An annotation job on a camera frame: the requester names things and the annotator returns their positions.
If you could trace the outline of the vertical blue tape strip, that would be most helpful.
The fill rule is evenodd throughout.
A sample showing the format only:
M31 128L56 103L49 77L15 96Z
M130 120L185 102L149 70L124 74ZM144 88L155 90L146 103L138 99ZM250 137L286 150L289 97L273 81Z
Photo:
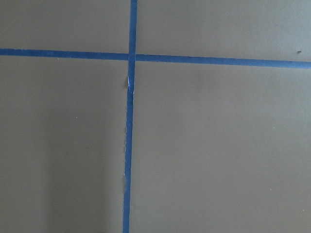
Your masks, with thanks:
M128 88L126 103L126 134L124 156L124 195L122 231L130 232L130 200L131 200L131 168L132 168L132 140L134 115L134 90L136 68L136 37L137 37L138 2L130 1L129 50L128 50Z

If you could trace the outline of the horizontal blue tape strip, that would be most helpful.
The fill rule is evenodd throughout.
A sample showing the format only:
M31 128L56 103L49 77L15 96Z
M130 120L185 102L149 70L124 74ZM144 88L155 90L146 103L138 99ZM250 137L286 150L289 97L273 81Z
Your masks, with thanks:
M72 58L72 59L120 60L120 61L129 60L129 55L127 53L89 52L89 51L28 50L28 49L1 48L0 54L3 56L7 55L7 56ZM310 62L301 62L301 61L195 57L195 56L174 56L174 55L153 55L153 54L137 54L135 55L135 60L140 62L281 67L281 68L301 68L301 69L310 69L311 67Z

